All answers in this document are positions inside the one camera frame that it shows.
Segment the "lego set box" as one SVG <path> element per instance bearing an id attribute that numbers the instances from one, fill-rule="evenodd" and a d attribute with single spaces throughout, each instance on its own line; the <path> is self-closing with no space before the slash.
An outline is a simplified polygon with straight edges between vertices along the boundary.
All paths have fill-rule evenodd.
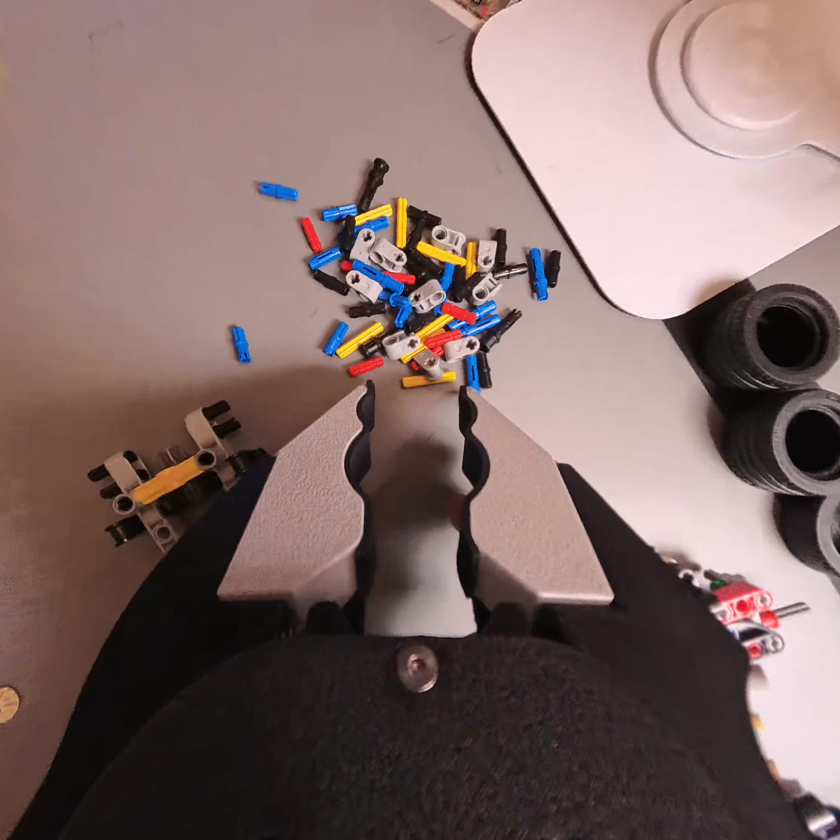
<path id="1" fill-rule="evenodd" d="M 457 22 L 476 31 L 501 12 L 514 7 L 519 1 L 431 1 Z"/>

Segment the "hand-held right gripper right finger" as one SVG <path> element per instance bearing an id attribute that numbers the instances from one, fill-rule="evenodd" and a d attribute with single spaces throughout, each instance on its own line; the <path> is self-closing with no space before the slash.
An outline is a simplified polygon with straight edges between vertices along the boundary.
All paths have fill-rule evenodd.
<path id="1" fill-rule="evenodd" d="M 457 571 L 483 631 L 512 609 L 529 631 L 554 607 L 606 607 L 614 591 L 551 454 L 475 389 L 458 393 Z"/>

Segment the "pile of small lego connectors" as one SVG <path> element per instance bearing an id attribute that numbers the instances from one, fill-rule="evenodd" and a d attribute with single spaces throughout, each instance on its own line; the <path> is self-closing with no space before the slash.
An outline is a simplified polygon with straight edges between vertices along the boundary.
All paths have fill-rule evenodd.
<path id="1" fill-rule="evenodd" d="M 475 392 L 490 389 L 490 352 L 523 315 L 501 305 L 505 286 L 524 279 L 531 299 L 548 301 L 562 251 L 531 248 L 513 262 L 502 227 L 470 239 L 403 196 L 376 205 L 389 171 L 375 157 L 354 202 L 321 210 L 321 220 L 336 227 L 331 245 L 311 217 L 300 218 L 310 277 L 344 301 L 322 352 L 351 361 L 353 378 L 399 363 L 405 390 L 455 382 L 459 372 Z"/>

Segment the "red black lego assembly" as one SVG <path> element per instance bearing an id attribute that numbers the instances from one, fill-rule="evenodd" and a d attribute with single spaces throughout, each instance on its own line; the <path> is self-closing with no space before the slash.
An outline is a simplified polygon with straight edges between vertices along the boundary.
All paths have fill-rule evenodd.
<path id="1" fill-rule="evenodd" d="M 811 611 L 804 602 L 777 602 L 770 591 L 741 574 L 716 572 L 679 553 L 658 552 L 658 557 L 705 603 L 752 664 L 784 651 L 783 619 Z"/>

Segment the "black rubber tyre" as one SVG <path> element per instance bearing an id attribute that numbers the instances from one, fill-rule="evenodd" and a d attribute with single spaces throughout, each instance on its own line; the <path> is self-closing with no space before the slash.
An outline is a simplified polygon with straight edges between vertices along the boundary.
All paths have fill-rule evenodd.
<path id="1" fill-rule="evenodd" d="M 758 394 L 721 430 L 731 472 L 776 494 L 831 497 L 839 488 L 839 395 L 823 388 Z"/>
<path id="2" fill-rule="evenodd" d="M 804 565 L 839 578 L 839 497 L 778 498 L 778 526 L 788 550 Z"/>
<path id="3" fill-rule="evenodd" d="M 817 383 L 838 354 L 833 304 L 809 287 L 782 283 L 727 305 L 710 327 L 701 359 L 721 386 L 794 391 Z"/>

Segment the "grey yellow lego subassembly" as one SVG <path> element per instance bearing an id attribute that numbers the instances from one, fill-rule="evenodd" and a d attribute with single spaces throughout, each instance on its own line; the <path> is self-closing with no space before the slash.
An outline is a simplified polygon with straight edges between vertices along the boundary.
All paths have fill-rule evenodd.
<path id="1" fill-rule="evenodd" d="M 258 450 L 236 445 L 242 426 L 225 400 L 190 412 L 184 426 L 189 448 L 164 448 L 155 462 L 124 449 L 88 471 L 114 515 L 105 532 L 116 547 L 145 535 L 167 553 L 257 460 Z"/>

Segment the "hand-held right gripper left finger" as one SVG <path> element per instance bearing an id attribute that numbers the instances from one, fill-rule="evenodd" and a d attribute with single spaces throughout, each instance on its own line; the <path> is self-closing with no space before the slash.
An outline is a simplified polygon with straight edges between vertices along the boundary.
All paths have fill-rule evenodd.
<path id="1" fill-rule="evenodd" d="M 365 381 L 280 449 L 218 586 L 222 602 L 282 602 L 294 627 L 332 604 L 357 633 L 375 577 L 375 386 Z"/>

